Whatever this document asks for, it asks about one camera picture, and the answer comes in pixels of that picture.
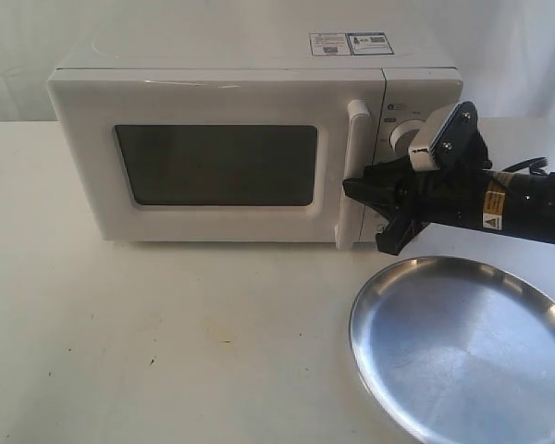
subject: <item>microwave door handle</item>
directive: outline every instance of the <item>microwave door handle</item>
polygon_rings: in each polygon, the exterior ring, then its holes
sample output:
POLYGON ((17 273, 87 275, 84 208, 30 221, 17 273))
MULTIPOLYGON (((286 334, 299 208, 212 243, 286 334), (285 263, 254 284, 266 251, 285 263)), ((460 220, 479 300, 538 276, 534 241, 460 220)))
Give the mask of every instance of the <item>microwave door handle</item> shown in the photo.
MULTIPOLYGON (((372 164, 376 140, 376 125, 364 101, 351 101, 348 116, 350 126, 344 179, 361 177, 364 167, 372 164)), ((339 250, 349 250, 360 239, 363 217, 364 205, 347 197, 341 186, 339 223, 335 226, 335 244, 339 250)))

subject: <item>white microwave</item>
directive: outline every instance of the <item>white microwave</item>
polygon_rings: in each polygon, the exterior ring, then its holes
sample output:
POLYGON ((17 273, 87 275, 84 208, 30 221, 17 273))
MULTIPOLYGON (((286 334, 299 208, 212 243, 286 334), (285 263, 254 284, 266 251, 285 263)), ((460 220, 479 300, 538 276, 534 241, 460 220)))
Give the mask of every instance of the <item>white microwave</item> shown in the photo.
POLYGON ((342 249, 386 221, 341 182, 462 86, 400 0, 119 2, 48 81, 105 239, 342 249))

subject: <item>round metal tray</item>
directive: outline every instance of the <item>round metal tray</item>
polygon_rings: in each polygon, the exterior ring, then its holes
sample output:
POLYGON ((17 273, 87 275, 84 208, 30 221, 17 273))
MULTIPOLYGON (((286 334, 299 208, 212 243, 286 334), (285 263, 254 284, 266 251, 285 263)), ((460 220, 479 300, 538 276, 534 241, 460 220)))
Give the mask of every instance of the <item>round metal tray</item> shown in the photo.
POLYGON ((555 443, 555 303, 518 277, 397 263, 358 294, 350 342, 366 388, 421 442, 555 443))

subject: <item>white backdrop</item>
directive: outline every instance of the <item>white backdrop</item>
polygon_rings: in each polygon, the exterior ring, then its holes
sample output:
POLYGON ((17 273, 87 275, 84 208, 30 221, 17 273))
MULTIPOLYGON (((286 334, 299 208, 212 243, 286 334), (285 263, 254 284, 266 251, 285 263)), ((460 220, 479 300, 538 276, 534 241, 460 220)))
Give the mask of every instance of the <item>white backdrop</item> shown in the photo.
MULTIPOLYGON (((0 120, 55 118, 45 80, 111 1, 0 0, 0 120)), ((464 98, 482 115, 555 125, 555 0, 409 1, 457 62, 464 98)))

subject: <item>white table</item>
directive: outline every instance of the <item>white table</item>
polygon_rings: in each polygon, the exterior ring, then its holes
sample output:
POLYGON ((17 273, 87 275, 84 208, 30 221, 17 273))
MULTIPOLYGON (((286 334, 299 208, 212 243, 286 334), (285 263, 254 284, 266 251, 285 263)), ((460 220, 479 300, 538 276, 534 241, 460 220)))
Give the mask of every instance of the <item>white table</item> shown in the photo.
MULTIPOLYGON (((543 120, 481 126, 496 167, 555 166, 543 120)), ((553 246, 429 227, 401 259, 422 254, 500 266, 555 299, 553 246)), ((364 393, 347 339, 356 292, 397 260, 102 241, 58 125, 0 123, 0 442, 411 442, 364 393)))

